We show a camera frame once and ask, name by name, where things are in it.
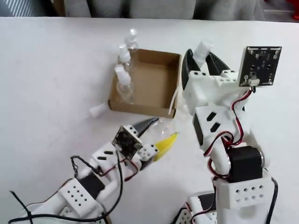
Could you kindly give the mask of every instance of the black wire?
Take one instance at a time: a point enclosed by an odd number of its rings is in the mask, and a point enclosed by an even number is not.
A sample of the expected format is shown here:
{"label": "black wire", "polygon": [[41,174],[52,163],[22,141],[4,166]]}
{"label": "black wire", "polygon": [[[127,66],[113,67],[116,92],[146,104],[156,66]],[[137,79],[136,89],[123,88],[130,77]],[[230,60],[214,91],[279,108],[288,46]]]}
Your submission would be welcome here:
{"label": "black wire", "polygon": [[197,212],[195,213],[192,217],[191,217],[191,223],[193,223],[193,219],[196,217],[196,216],[199,216],[199,215],[202,215],[202,214],[206,214],[208,212],[210,212],[212,210],[212,208],[214,207],[215,203],[216,203],[216,187],[214,185],[214,181],[217,180],[218,177],[214,177],[213,178],[213,188],[214,188],[214,198],[213,198],[213,202],[211,204],[211,206],[206,210],[206,211],[200,211],[200,212]]}
{"label": "black wire", "polygon": [[270,222],[271,222],[274,206],[275,206],[277,195],[278,195],[278,183],[273,177],[271,179],[272,179],[272,182],[274,183],[274,192],[273,192],[273,198],[272,198],[272,202],[270,205],[270,209],[269,209],[269,212],[267,215],[266,224],[270,224]]}
{"label": "black wire", "polygon": [[27,207],[24,205],[24,203],[20,200],[20,198],[17,196],[16,193],[14,193],[12,190],[9,191],[12,193],[12,195],[17,199],[17,201],[21,204],[21,206],[24,208],[24,210],[27,212],[27,216],[30,219],[30,224],[33,224],[31,212],[27,209]]}
{"label": "black wire", "polygon": [[14,219],[9,220],[8,223],[10,224],[10,223],[19,222],[19,221],[26,221],[26,220],[30,220],[30,219],[34,219],[34,218],[56,218],[56,219],[63,219],[63,220],[79,222],[79,223],[92,223],[92,222],[97,222],[101,219],[106,218],[116,208],[117,204],[121,200],[122,189],[123,189],[121,162],[120,162],[120,158],[119,158],[119,155],[118,155],[117,152],[116,152],[116,155],[117,155],[117,167],[118,167],[118,170],[120,172],[120,179],[121,179],[120,193],[118,195],[118,198],[117,198],[116,202],[112,206],[112,208],[107,213],[105,213],[104,215],[102,215],[100,217],[97,217],[97,218],[81,219],[81,218],[71,218],[71,217],[64,217],[64,216],[58,216],[58,215],[52,215],[52,214],[36,214],[36,215],[31,215],[30,217],[27,216],[27,217],[21,217],[21,218],[14,218]]}
{"label": "black wire", "polygon": [[75,174],[74,174],[74,177],[77,179],[77,177],[78,177],[78,166],[75,164],[75,161],[74,161],[74,159],[78,159],[78,160],[80,160],[81,162],[83,162],[87,167],[89,167],[90,169],[92,169],[92,171],[94,172],[94,173],[96,173],[97,175],[99,175],[99,176],[103,176],[103,174],[98,170],[98,169],[95,169],[92,165],[90,165],[88,162],[86,162],[84,159],[82,159],[80,156],[78,156],[78,155],[73,155],[72,157],[71,157],[71,165],[73,166],[73,169],[74,169],[74,172],[75,172]]}

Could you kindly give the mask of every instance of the red object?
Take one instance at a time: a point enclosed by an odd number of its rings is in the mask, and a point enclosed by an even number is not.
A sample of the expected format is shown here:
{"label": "red object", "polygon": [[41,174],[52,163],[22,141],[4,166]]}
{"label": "red object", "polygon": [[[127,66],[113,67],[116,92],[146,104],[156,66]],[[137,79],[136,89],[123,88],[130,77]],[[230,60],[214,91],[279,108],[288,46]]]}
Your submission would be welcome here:
{"label": "red object", "polygon": [[299,20],[299,0],[287,0],[295,6],[295,13],[293,15],[293,19]]}

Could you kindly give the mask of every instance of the gray couch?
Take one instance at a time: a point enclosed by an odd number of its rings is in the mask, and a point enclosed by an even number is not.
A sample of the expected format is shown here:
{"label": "gray couch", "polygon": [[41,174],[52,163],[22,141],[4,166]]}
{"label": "gray couch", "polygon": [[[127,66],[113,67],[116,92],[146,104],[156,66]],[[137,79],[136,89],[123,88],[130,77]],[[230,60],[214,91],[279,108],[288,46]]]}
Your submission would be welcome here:
{"label": "gray couch", "polygon": [[64,0],[67,16],[252,20],[257,0]]}

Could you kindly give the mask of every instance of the cardboard box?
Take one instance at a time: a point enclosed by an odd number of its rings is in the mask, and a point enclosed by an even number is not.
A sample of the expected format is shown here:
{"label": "cardboard box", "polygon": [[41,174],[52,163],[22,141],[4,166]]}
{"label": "cardboard box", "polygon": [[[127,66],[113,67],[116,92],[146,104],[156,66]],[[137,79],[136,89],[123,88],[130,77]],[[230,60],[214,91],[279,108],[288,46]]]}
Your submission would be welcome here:
{"label": "cardboard box", "polygon": [[108,105],[113,111],[173,118],[177,108],[177,96],[168,114],[172,96],[179,85],[181,55],[153,50],[138,50],[136,71],[131,74],[135,85],[134,104],[121,102],[116,90],[115,74]]}

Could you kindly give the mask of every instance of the yellow object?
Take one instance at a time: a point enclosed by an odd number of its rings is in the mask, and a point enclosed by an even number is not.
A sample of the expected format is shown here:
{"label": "yellow object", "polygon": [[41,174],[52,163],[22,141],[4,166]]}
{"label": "yellow object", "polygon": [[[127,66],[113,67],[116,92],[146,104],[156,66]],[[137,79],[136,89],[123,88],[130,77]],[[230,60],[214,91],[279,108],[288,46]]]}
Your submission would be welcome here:
{"label": "yellow object", "polygon": [[159,152],[154,158],[154,161],[158,161],[162,156],[164,156],[168,150],[172,147],[173,143],[176,141],[178,132],[173,133],[169,138],[164,139],[155,144]]}

